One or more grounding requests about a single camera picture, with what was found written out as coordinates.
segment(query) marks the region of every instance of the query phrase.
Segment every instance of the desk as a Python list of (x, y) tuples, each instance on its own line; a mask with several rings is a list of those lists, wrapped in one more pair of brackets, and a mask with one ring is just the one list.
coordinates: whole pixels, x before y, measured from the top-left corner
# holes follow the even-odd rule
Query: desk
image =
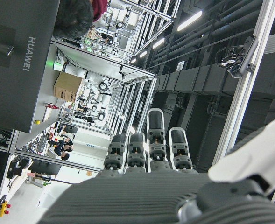
[(16, 158), (17, 155), (9, 155), (7, 160), (7, 165), (5, 168), (5, 172), (2, 178), (1, 187), (0, 187), (0, 199), (6, 195), (6, 201), (11, 200), (11, 198), (14, 196), (16, 191), (19, 189), (19, 187), (24, 183), (24, 181), (27, 179), (27, 172), (30, 172), (28, 168), (33, 164), (32, 160), (30, 159), (29, 164), (22, 170), (21, 176), (15, 176), (12, 180), (7, 178), (7, 172), (10, 166), (11, 161)]

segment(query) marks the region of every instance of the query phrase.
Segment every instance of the ceiling pipe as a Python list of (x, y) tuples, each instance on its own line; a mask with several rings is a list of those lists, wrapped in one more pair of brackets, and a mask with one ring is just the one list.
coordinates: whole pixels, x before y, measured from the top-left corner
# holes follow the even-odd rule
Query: ceiling pipe
[(151, 66), (151, 67), (148, 67), (147, 70), (150, 70), (150, 69), (152, 69), (152, 68), (154, 68), (154, 67), (157, 67), (157, 66), (159, 66), (159, 65), (165, 64), (165, 63), (167, 63), (167, 62), (171, 62), (171, 61), (176, 60), (176, 59), (178, 59), (178, 58), (181, 58), (181, 57), (183, 57), (183, 56), (192, 54), (192, 53), (197, 52), (197, 51), (199, 51), (199, 50), (206, 49), (206, 48), (211, 47), (211, 46), (213, 46), (213, 45), (215, 45), (215, 44), (218, 44), (218, 43), (221, 43), (221, 42), (230, 40), (230, 39), (235, 38), (235, 37), (237, 37), (237, 36), (241, 36), (241, 35), (244, 35), (244, 34), (253, 32), (253, 30), (254, 30), (254, 28), (251, 28), (251, 29), (248, 29), (248, 30), (243, 31), (243, 32), (241, 32), (241, 33), (237, 33), (237, 34), (235, 34), (235, 35), (233, 35), (233, 36), (229, 36), (229, 37), (227, 37), (227, 38), (225, 38), (225, 39), (221, 39), (221, 40), (219, 40), (219, 41), (210, 43), (210, 44), (205, 45), (205, 46), (203, 46), (203, 47), (200, 47), (200, 48), (198, 48), (198, 49), (195, 49), (195, 50), (186, 52), (186, 53), (184, 53), (184, 54), (182, 54), (182, 55), (173, 57), (173, 58), (171, 58), (171, 59), (169, 59), (169, 60), (167, 60), (167, 61), (165, 61), (165, 62), (161, 62), (161, 63), (158, 63), (158, 64), (153, 65), (153, 66)]
[[(214, 24), (215, 29), (220, 28), (221, 26), (224, 25), (224, 23), (231, 23), (231, 22), (235, 22), (236, 20), (238, 20), (238, 18), (240, 18), (240, 16), (246, 15), (248, 14), (248, 12), (252, 11), (253, 8), (256, 8), (259, 4), (261, 4), (262, 1), (260, 0), (255, 0), (252, 1), (251, 3), (241, 7), (240, 9), (234, 11), (233, 13), (225, 16), (224, 18), (221, 19), (221, 21), (216, 21)], [(204, 29), (197, 31), (196, 33), (193, 33), (191, 35), (186, 34), (183, 37), (181, 37), (180, 39), (184, 38), (183, 40), (181, 40), (180, 42), (175, 41), (172, 47), (170, 47), (170, 51), (174, 51), (176, 49), (181, 48), (185, 43), (187, 43), (188, 41), (190, 41), (191, 39), (194, 39), (196, 37), (199, 37), (201, 34), (204, 34), (206, 32), (209, 32), (212, 28), (212, 25), (209, 25), (207, 27), (205, 27)], [(156, 54), (156, 57), (164, 57), (165, 54), (167, 54), (168, 50), (164, 50), (161, 53)]]
[[(223, 27), (221, 27), (221, 28), (219, 28), (217, 30), (214, 30), (213, 32), (211, 32), (211, 35), (212, 36), (218, 36), (218, 35), (221, 35), (221, 34), (223, 34), (225, 32), (228, 32), (228, 31), (232, 30), (233, 28), (242, 26), (243, 23), (246, 23), (247, 21), (256, 19), (258, 17), (258, 15), (259, 15), (259, 12), (260, 12), (260, 10), (257, 10), (255, 12), (247, 14), (247, 15), (241, 17), (240, 19), (235, 20), (234, 22), (231, 22), (229, 25), (225, 25), (225, 26), (223, 26)], [(204, 42), (207, 39), (208, 39), (207, 35), (203, 36), (203, 37), (201, 37), (199, 39), (196, 39), (196, 40), (194, 40), (194, 41), (192, 41), (192, 42), (190, 42), (190, 43), (188, 43), (188, 44), (186, 44), (184, 46), (181, 46), (180, 48), (178, 48), (178, 49), (176, 49), (174, 51), (171, 51), (168, 55), (164, 55), (164, 56), (162, 56), (160, 58), (157, 58), (157, 59), (153, 60), (152, 63), (158, 62), (162, 58), (166, 58), (166, 56), (178, 55), (182, 51), (184, 51), (184, 50), (186, 51), (186, 48), (191, 47), (191, 46), (195, 46), (195, 45), (197, 45), (197, 44), (199, 44), (201, 42)]]
[[(216, 10), (216, 9), (218, 9), (219, 7), (223, 6), (223, 5), (224, 5), (225, 3), (227, 3), (228, 1), (230, 1), (230, 0), (222, 0), (220, 3), (214, 5), (213, 7), (209, 8), (207, 11), (205, 11), (205, 13), (206, 13), (206, 14), (209, 14), (210, 12), (214, 12), (214, 10)], [(202, 28), (202, 27), (205, 27), (208, 23), (210, 23), (210, 22), (212, 22), (212, 21), (213, 21), (213, 20), (209, 20), (209, 21), (207, 21), (207, 22), (201, 24), (199, 27), (197, 27), (196, 29), (190, 31), (188, 34), (194, 33), (197, 29)], [(164, 38), (170, 37), (170, 36), (175, 35), (175, 34), (176, 34), (176, 32), (172, 32), (172, 33), (166, 35)], [(180, 41), (181, 39), (182, 39), (182, 37), (180, 37), (178, 40), (175, 40), (174, 42), (178, 42), (178, 41)], [(158, 50), (158, 53), (160, 53), (161, 51), (163, 51), (163, 50), (166, 49), (166, 48), (167, 48), (167, 46), (160, 48), (160, 49)]]

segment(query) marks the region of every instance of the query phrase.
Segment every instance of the computer monitor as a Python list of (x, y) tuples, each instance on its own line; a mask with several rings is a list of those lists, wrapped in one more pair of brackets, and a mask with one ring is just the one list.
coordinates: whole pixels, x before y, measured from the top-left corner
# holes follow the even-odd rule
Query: computer monitor
[(31, 131), (58, 7), (59, 0), (0, 0), (0, 128)]
[(70, 134), (76, 134), (78, 131), (78, 127), (74, 127), (74, 126), (69, 126), (67, 125), (66, 128), (64, 129), (66, 131), (66, 133), (70, 133)]

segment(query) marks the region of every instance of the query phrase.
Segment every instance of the metal rail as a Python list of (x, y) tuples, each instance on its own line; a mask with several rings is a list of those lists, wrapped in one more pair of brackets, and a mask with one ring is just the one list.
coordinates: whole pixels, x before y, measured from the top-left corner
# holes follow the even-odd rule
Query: metal rail
[(275, 0), (264, 0), (253, 34), (259, 40), (259, 45), (251, 60), (251, 63), (255, 65), (255, 71), (254, 73), (244, 74), (238, 82), (212, 165), (224, 157), (227, 150), (235, 144), (274, 17)]

